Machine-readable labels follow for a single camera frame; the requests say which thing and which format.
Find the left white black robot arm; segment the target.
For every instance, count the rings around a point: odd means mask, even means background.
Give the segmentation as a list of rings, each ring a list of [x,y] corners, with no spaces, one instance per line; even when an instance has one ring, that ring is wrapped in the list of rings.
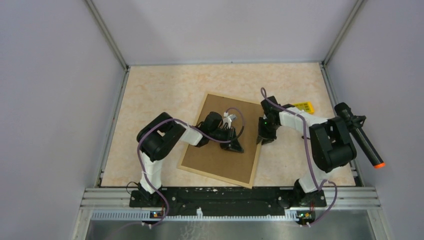
[[[203,121],[190,125],[163,112],[151,121],[136,137],[142,168],[142,177],[137,184],[141,200],[149,207],[160,202],[162,160],[178,142],[201,148],[213,141],[224,151],[243,153],[239,138],[244,132],[246,120],[241,118],[242,128],[237,131],[233,125],[236,119],[237,115],[228,111],[223,114],[211,111]]]

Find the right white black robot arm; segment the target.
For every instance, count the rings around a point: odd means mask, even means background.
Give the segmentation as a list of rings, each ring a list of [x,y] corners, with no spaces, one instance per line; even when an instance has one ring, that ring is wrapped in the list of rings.
[[[279,127],[289,127],[304,137],[309,172],[295,181],[292,199],[299,206],[307,206],[332,172],[357,155],[346,123],[340,117],[317,117],[291,104],[280,105],[274,96],[260,104],[264,115],[258,120],[257,144],[275,141]]]

